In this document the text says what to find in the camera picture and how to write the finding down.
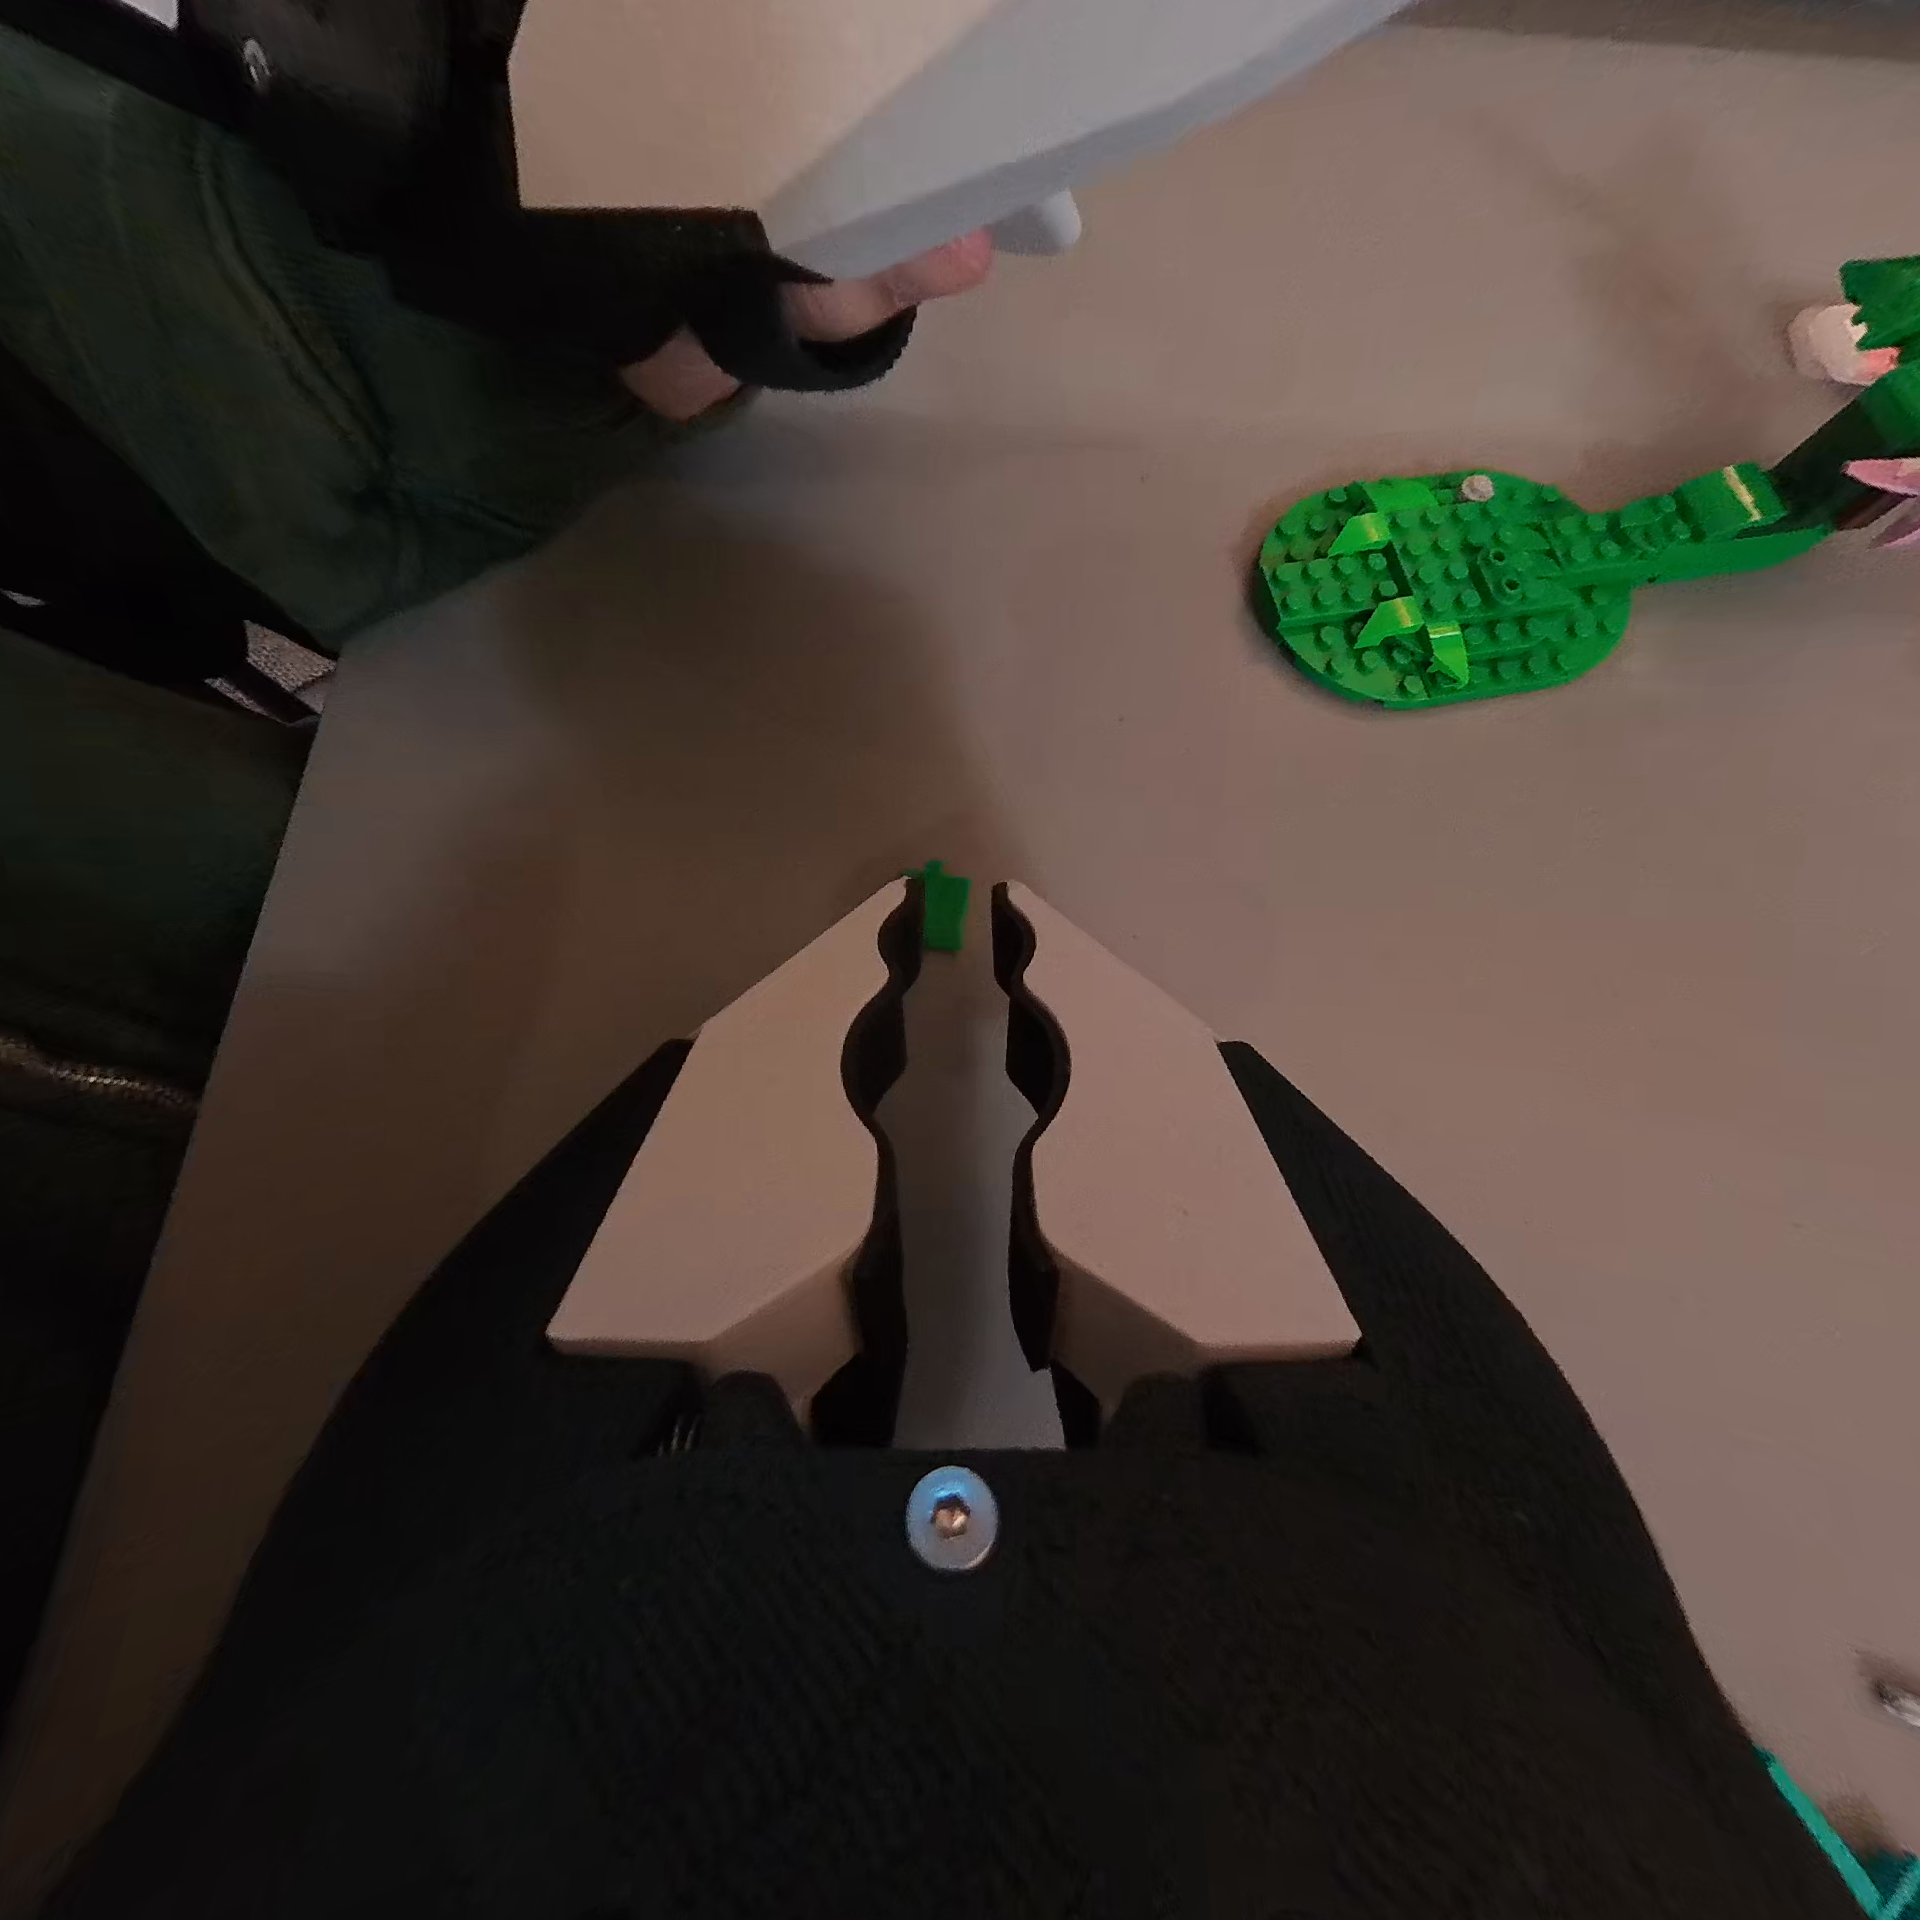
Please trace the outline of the green lego leaves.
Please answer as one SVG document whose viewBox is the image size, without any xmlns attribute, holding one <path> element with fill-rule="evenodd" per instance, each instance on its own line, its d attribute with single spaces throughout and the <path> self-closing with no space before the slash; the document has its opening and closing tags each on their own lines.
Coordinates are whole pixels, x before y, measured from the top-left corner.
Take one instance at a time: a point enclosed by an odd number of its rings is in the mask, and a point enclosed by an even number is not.
<svg viewBox="0 0 1920 1920">
<path fill-rule="evenodd" d="M 1854 345 L 1860 353 L 1918 351 L 1918 256 L 1848 260 L 1839 270 L 1839 289 L 1852 306 Z"/>
</svg>

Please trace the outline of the teal lego piece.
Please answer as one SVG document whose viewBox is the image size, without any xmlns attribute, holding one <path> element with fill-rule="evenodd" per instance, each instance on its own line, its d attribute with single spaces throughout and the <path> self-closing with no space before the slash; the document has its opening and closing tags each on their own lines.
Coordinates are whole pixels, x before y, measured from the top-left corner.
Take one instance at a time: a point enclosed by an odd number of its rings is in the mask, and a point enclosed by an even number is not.
<svg viewBox="0 0 1920 1920">
<path fill-rule="evenodd" d="M 1916 1918 L 1918 1854 L 1876 1843 L 1862 1850 L 1854 1849 L 1773 1752 L 1759 1748 L 1757 1756 L 1775 1790 L 1833 1866 L 1860 1914 L 1864 1918 Z"/>
</svg>

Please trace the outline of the person's left forearm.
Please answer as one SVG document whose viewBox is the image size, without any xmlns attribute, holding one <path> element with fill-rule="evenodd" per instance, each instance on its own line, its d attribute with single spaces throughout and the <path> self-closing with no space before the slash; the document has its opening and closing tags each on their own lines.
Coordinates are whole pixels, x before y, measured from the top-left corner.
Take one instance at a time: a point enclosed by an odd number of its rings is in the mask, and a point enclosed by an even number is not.
<svg viewBox="0 0 1920 1920">
<path fill-rule="evenodd" d="M 597 217 L 519 204 L 523 2 L 184 2 L 182 47 L 324 237 L 421 312 L 603 353 L 657 320 Z"/>
</svg>

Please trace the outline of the green lego base with stem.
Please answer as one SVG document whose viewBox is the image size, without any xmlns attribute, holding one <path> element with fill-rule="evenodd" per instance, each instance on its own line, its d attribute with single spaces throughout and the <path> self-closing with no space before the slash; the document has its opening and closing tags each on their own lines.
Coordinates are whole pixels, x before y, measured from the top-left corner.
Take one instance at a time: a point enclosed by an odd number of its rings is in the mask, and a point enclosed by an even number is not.
<svg viewBox="0 0 1920 1920">
<path fill-rule="evenodd" d="M 1645 591 L 1763 572 L 1846 533 L 1845 463 L 1916 454 L 1908 368 L 1771 467 L 1715 467 L 1606 512 L 1502 469 L 1354 483 L 1277 518 L 1250 599 L 1281 653 L 1352 704 L 1542 692 L 1608 659 Z"/>
</svg>

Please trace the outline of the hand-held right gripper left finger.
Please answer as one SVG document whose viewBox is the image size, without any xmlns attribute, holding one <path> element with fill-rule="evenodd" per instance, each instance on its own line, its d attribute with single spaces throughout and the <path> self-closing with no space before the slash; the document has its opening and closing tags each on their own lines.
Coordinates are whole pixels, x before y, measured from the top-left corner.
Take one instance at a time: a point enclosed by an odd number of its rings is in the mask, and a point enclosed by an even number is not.
<svg viewBox="0 0 1920 1920">
<path fill-rule="evenodd" d="M 827 1444 L 893 1440 L 909 1331 L 878 1112 L 913 984 L 895 880 L 700 1027 L 546 1324 L 558 1353 L 767 1378 Z"/>
</svg>

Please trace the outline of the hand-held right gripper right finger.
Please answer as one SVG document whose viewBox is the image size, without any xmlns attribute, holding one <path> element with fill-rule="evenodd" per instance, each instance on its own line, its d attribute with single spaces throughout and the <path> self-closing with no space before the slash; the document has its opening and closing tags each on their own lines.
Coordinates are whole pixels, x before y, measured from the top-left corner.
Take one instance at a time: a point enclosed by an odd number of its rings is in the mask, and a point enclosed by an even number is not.
<svg viewBox="0 0 1920 1920">
<path fill-rule="evenodd" d="M 1145 1380 L 1356 1355 L 1360 1331 L 1197 1014 L 1019 882 L 994 888 L 1010 1083 L 1031 1108 L 1011 1172 L 1008 1302 L 1093 1444 Z"/>
</svg>

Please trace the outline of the white lego piece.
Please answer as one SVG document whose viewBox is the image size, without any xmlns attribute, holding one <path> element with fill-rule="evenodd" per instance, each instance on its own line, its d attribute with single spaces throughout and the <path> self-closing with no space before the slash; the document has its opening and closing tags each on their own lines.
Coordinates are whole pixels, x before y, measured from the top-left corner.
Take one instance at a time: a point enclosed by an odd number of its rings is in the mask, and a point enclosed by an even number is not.
<svg viewBox="0 0 1920 1920">
<path fill-rule="evenodd" d="M 1868 349 L 1864 333 L 1860 310 L 1850 302 L 1808 306 L 1786 328 L 1788 361 L 1804 378 L 1870 388 L 1897 370 L 1901 349 Z"/>
</svg>

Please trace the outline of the person's left hand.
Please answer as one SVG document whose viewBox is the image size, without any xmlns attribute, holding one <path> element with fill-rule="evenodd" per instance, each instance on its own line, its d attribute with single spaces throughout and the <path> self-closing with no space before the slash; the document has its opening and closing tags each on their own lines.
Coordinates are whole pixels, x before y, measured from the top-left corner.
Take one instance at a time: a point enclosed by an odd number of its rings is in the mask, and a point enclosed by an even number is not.
<svg viewBox="0 0 1920 1920">
<path fill-rule="evenodd" d="M 676 423 L 748 390 L 880 382 L 920 308 L 982 287 L 996 260 L 975 229 L 868 275 L 822 275 L 773 252 L 754 219 L 723 213 L 543 213 L 519 240 L 525 326 L 608 363 Z"/>
</svg>

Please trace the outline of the person's dark green trousers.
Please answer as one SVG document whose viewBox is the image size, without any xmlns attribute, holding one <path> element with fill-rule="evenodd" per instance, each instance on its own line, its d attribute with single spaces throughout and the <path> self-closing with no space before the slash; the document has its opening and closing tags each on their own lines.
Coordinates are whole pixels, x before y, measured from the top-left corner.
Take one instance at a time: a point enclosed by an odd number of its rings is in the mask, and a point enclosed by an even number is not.
<svg viewBox="0 0 1920 1920">
<path fill-rule="evenodd" d="M 324 653 L 690 436 L 589 357 L 407 306 L 202 118 L 4 31 L 4 351 Z"/>
</svg>

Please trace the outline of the pink lego flower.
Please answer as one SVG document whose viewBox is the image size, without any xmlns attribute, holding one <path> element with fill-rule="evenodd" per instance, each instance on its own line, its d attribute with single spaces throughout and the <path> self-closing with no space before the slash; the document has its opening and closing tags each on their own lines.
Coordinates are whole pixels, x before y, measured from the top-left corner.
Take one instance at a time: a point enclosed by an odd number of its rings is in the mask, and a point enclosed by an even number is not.
<svg viewBox="0 0 1920 1920">
<path fill-rule="evenodd" d="M 1916 549 L 1918 469 L 1916 456 L 1845 463 L 1843 477 L 1854 485 L 1856 496 L 1837 516 L 1837 527 L 1874 531 L 1874 545 L 1881 549 Z"/>
</svg>

